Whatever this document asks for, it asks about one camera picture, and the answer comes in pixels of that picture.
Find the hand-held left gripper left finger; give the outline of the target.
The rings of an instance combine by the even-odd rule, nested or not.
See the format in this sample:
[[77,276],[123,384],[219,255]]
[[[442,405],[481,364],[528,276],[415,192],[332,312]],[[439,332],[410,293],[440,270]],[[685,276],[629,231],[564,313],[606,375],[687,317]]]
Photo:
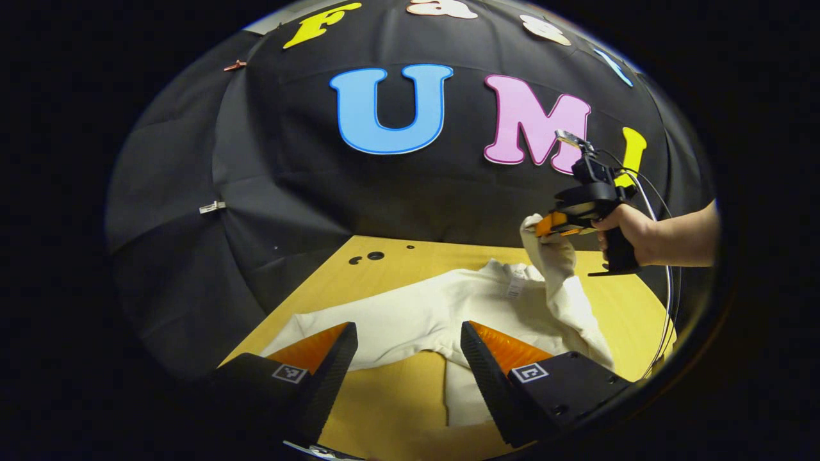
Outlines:
[[358,348],[343,322],[261,356],[238,354],[215,371],[215,402],[258,437],[315,444]]

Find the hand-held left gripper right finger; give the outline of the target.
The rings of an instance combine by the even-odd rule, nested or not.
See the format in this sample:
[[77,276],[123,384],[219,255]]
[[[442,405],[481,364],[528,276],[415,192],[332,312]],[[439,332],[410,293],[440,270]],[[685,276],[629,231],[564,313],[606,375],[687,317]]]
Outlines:
[[461,348],[495,426],[514,448],[571,431],[632,387],[585,354],[551,354],[476,321],[461,324]]

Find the white long-sleeved garment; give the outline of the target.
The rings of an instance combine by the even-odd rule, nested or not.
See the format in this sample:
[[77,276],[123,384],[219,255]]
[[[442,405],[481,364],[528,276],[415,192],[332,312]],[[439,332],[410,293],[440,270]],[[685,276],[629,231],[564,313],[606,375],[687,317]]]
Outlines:
[[358,348],[350,369],[378,368],[430,350],[446,359],[443,397],[449,426],[490,421],[490,411],[461,346],[462,324],[475,321],[550,354],[576,351],[614,368],[613,356],[577,277],[576,251],[560,234],[537,236],[542,216],[520,225],[530,264],[490,259],[375,296],[293,315],[263,348],[275,353],[351,321]]

